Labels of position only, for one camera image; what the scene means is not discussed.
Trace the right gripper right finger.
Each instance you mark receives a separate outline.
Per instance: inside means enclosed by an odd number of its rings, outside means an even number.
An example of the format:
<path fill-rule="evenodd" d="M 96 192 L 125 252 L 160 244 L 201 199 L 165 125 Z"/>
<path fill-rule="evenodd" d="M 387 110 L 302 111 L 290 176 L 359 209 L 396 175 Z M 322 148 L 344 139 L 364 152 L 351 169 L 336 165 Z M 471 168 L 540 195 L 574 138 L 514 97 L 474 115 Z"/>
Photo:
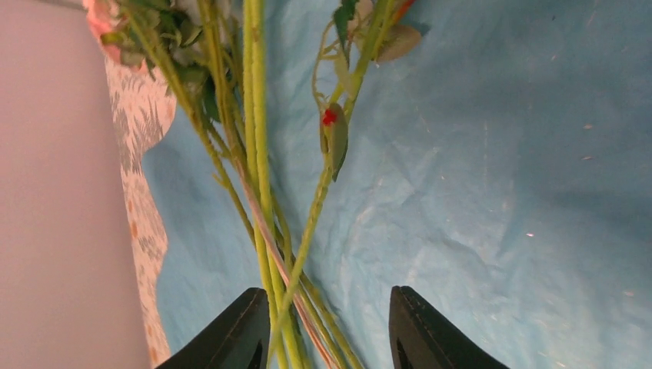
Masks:
<path fill-rule="evenodd" d="M 395 368 L 507 369 L 409 286 L 391 289 L 389 340 Z"/>

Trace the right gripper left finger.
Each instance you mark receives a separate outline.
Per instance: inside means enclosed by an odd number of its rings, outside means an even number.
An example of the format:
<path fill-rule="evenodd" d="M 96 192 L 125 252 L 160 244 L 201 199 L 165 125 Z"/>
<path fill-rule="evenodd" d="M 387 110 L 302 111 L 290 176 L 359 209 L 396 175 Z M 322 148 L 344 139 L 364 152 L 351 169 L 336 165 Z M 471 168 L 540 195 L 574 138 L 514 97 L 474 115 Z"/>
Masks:
<path fill-rule="evenodd" d="M 268 296 L 249 288 L 157 369 L 261 369 L 268 366 Z"/>

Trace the blue wrapping paper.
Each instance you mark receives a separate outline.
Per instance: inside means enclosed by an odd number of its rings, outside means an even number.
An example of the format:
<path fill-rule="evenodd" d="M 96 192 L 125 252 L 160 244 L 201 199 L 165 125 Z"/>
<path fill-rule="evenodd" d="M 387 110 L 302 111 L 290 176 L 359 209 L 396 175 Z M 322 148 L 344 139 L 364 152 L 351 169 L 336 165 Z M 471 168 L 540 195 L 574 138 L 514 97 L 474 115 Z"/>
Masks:
<path fill-rule="evenodd" d="M 322 169 L 311 75 L 339 1 L 265 1 L 271 186 L 296 250 Z M 370 65 L 305 271 L 367 368 L 410 285 L 510 368 L 651 368 L 651 1 L 416 1 Z M 172 354 L 258 258 L 178 108 L 142 166 Z"/>

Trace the artificial flower bouquet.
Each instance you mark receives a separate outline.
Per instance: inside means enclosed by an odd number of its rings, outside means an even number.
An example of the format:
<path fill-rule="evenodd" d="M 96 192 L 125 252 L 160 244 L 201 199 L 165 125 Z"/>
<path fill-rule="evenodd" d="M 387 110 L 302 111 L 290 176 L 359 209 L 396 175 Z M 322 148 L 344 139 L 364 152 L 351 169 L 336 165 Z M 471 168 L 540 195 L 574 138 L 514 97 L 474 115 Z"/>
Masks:
<path fill-rule="evenodd" d="M 272 326 L 278 322 L 293 249 L 271 190 L 265 107 L 263 4 L 246 1 L 85 1 L 88 27 L 118 65 L 154 75 L 188 116 L 229 194 L 258 259 Z M 268 352 L 282 368 L 309 368 L 313 347 L 294 309 Z"/>

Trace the pink rose stem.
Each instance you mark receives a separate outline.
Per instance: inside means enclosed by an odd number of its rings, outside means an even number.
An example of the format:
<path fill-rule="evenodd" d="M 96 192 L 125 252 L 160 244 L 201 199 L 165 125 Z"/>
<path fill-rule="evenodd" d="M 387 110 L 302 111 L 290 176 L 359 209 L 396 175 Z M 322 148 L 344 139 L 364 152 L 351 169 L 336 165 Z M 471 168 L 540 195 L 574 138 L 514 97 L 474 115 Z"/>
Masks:
<path fill-rule="evenodd" d="M 290 310 L 298 314 L 310 342 L 328 368 L 361 368 L 361 359 L 304 272 L 318 219 L 346 159 L 350 120 L 370 64 L 403 57 L 420 41 L 421 33 L 402 23 L 412 1 L 342 1 L 321 35 L 311 76 L 311 93 L 318 107 L 318 138 L 322 170 L 297 252 L 283 253 L 290 268 L 281 273 L 285 284 L 278 322 L 272 326 L 271 349 L 278 346 L 281 326 Z"/>

